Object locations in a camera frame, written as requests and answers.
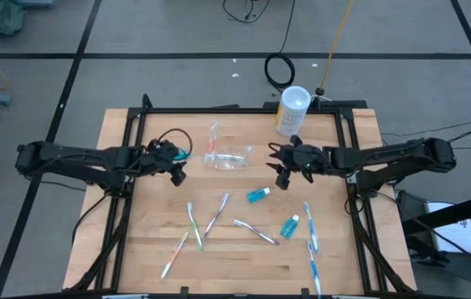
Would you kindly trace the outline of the blue toothbrush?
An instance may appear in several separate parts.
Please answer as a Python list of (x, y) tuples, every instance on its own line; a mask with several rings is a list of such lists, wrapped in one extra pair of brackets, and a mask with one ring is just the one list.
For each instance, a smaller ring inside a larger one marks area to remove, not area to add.
[(307, 213), (307, 218), (308, 218), (308, 226), (309, 226), (309, 231), (310, 231), (310, 237), (311, 237), (311, 243), (313, 247), (313, 251), (318, 254), (320, 252), (321, 246), (319, 242), (319, 237), (316, 232), (316, 226), (311, 214), (311, 209), (310, 205), (308, 202), (303, 203), (304, 209)]
[(320, 279), (319, 279), (319, 275), (317, 271), (316, 261), (313, 255), (312, 243), (310, 241), (307, 241), (307, 250), (309, 252), (309, 259), (310, 259), (310, 264), (311, 264), (311, 269), (312, 269), (312, 277), (313, 277), (313, 282), (316, 289), (317, 298), (322, 299), (321, 283), (320, 283)]

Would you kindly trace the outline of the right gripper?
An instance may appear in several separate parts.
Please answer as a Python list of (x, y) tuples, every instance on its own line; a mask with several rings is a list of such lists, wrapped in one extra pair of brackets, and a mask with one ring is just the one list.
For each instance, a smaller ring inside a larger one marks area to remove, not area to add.
[[(309, 182), (313, 182), (314, 174), (326, 173), (326, 155), (322, 149), (312, 145), (304, 145), (298, 135), (292, 135), (290, 145), (285, 145), (282, 151), (274, 151), (269, 156), (283, 161), (284, 166), (291, 172), (301, 172)], [(287, 169), (280, 164), (267, 163), (277, 174), (284, 173)]]

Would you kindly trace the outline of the black diagonal beam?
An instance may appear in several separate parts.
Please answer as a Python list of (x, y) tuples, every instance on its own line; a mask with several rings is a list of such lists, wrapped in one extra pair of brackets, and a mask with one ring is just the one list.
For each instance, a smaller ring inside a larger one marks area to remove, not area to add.
[(469, 218), (471, 218), (471, 199), (463, 203), (450, 205), (447, 208), (442, 208), (440, 210), (421, 215), (417, 219), (410, 217), (410, 219), (402, 223), (402, 227), (404, 235), (407, 236), (426, 231), (427, 227), (443, 227)]

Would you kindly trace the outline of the black aluminium table frame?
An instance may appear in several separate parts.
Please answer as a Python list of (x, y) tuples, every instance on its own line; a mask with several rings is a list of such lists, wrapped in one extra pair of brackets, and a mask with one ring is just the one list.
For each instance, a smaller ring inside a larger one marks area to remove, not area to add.
[[(110, 256), (103, 284), (128, 293), (296, 295), (314, 287), (307, 250), (311, 241), (308, 202), (320, 242), (313, 255), (326, 294), (359, 295), (364, 281), (374, 290), (391, 289), (379, 281), (380, 269), (366, 254), (359, 263), (351, 216), (345, 207), (346, 181), (336, 176), (316, 176), (313, 183), (293, 174), (287, 190), (275, 185), (276, 172), (267, 166), (271, 142), (285, 143), (275, 130), (276, 114), (263, 109), (197, 109), (184, 112), (151, 110), (145, 120), (144, 141), (167, 135), (175, 144), (191, 147), (187, 175), (175, 187), (167, 175), (145, 176), (135, 183), (130, 221), (121, 257)], [(248, 167), (219, 170), (204, 164), (204, 154), (220, 145), (252, 146)], [(270, 194), (249, 203), (247, 194), (270, 188)], [(222, 203), (229, 198), (209, 235), (204, 233)], [(187, 202), (194, 206), (204, 251), (199, 252)], [(299, 216), (290, 239), (281, 236), (284, 223)], [(246, 228), (238, 219), (275, 239), (272, 245)], [(165, 279), (161, 273), (185, 232), (188, 238)]]

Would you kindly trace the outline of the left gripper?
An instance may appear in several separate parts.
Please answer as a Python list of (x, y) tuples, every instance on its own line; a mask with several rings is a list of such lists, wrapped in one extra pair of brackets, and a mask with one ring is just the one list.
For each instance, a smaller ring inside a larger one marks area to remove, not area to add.
[(147, 151), (146, 166), (149, 169), (169, 171), (174, 164), (179, 167), (184, 167), (186, 165), (186, 159), (175, 160), (174, 162), (174, 158), (179, 153), (185, 153), (185, 150), (180, 147), (176, 147), (168, 140), (151, 140), (147, 145)]

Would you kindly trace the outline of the green toothbrush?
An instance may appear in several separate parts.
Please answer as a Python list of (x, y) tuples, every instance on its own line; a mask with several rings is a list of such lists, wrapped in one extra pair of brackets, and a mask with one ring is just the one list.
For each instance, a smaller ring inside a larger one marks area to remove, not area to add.
[(189, 215), (189, 220), (190, 220), (190, 222), (192, 224), (192, 227), (193, 227), (193, 230), (194, 230), (194, 235), (195, 235), (195, 238), (196, 238), (196, 241), (197, 241), (197, 244), (198, 244), (199, 252), (203, 252), (204, 251), (204, 245), (203, 245), (203, 242), (202, 242), (202, 238), (200, 236), (198, 225), (197, 225), (197, 223), (194, 219), (194, 206), (193, 206), (192, 202), (187, 202), (187, 211), (188, 211), (188, 215)]
[(207, 161), (213, 163), (215, 160), (225, 160), (225, 161), (232, 161), (234, 163), (244, 163), (247, 160), (246, 156), (240, 155), (233, 155), (233, 154), (206, 154), (204, 158)]

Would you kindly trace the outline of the black equipment case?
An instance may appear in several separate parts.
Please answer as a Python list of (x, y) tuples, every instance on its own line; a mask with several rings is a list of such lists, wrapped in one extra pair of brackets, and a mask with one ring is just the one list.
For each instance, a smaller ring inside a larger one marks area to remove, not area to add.
[[(395, 195), (400, 216), (405, 221), (411, 220), (413, 224), (418, 225), (415, 219), (418, 218), (418, 212), (420, 215), (423, 214), (424, 206), (422, 206), (422, 204), (425, 204), (425, 201), (407, 194), (402, 189), (396, 190)], [(418, 233), (407, 233), (405, 235), (411, 261), (427, 267), (443, 268), (448, 266), (450, 260), (447, 257), (447, 252), (440, 251), (436, 248), (430, 234), (431, 232), (429, 230), (423, 228)]]

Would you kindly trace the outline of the white wipes canister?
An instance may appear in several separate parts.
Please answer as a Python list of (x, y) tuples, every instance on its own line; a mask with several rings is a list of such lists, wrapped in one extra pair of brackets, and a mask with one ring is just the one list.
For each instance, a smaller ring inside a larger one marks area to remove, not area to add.
[(302, 126), (311, 95), (303, 87), (289, 86), (283, 91), (276, 116), (276, 130), (284, 136), (296, 135)]

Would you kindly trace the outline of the clear acrylic organizer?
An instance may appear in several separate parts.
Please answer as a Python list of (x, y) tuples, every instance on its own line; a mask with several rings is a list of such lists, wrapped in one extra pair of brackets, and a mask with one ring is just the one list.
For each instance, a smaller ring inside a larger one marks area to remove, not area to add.
[(244, 163), (234, 163), (232, 161), (225, 161), (225, 160), (215, 160), (213, 163), (207, 161), (204, 158), (204, 164), (213, 169), (219, 170), (242, 170), (248, 167), (249, 157), (253, 152), (252, 146), (246, 145), (220, 145), (216, 146), (213, 149), (209, 149), (205, 154), (233, 154), (233, 155), (240, 155), (246, 156), (247, 160)]

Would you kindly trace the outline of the white paper sheet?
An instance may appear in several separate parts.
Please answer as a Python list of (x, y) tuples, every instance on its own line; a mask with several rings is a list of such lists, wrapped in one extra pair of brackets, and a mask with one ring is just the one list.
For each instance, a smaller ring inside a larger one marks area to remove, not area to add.
[(434, 229), (432, 234), (435, 247), (438, 251), (462, 253), (452, 243), (444, 240), (447, 238), (466, 252), (471, 253), (471, 220), (465, 219), (457, 223), (451, 223)]

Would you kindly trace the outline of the teal toothbrush package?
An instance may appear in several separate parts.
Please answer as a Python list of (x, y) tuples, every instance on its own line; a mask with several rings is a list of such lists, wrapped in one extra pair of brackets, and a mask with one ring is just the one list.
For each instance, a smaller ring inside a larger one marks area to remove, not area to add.
[(297, 214), (292, 215), (283, 225), (280, 232), (281, 236), (290, 239), (296, 232), (299, 216)]

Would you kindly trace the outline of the green bag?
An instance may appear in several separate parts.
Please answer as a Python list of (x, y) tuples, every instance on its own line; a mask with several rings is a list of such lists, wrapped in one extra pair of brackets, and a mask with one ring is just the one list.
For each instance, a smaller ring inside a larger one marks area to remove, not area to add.
[(13, 0), (0, 0), (0, 35), (18, 34), (25, 21), (27, 11)]

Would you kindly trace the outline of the teal travel tube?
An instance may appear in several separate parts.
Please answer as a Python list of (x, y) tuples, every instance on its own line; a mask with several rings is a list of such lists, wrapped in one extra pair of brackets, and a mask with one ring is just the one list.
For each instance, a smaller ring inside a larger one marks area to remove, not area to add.
[(257, 189), (247, 194), (247, 200), (249, 203), (256, 203), (270, 194), (270, 188)]

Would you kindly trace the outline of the purple white toothbrush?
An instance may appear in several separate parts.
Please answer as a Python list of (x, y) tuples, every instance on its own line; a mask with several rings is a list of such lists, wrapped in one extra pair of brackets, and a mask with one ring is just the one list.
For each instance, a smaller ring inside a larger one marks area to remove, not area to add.
[(276, 245), (276, 246), (280, 245), (280, 243), (278, 241), (276, 241), (275, 239), (273, 239), (273, 238), (269, 237), (268, 235), (262, 233), (261, 231), (259, 231), (254, 226), (252, 226), (248, 223), (245, 223), (245, 222), (240, 221), (238, 219), (234, 219), (233, 224), (240, 227), (240, 228), (246, 228), (246, 229), (250, 230), (251, 232), (255, 233), (260, 238), (266, 240), (267, 242), (271, 243), (272, 245)]

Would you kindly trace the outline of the slim purple toothbrush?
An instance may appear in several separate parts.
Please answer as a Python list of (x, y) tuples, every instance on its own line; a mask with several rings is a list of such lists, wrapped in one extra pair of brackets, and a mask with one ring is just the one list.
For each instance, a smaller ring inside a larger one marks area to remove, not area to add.
[(218, 208), (218, 210), (216, 211), (215, 215), (213, 216), (213, 218), (211, 219), (211, 221), (209, 222), (208, 226), (206, 227), (206, 230), (205, 230), (205, 233), (204, 233), (204, 237), (206, 238), (213, 225), (215, 224), (215, 222), (217, 221), (219, 215), (221, 214), (221, 212), (223, 211), (224, 207), (226, 206), (226, 203), (228, 201), (228, 198), (229, 198), (229, 193), (224, 193), (223, 194), (223, 197), (222, 197), (222, 203), (220, 205), (220, 207)]

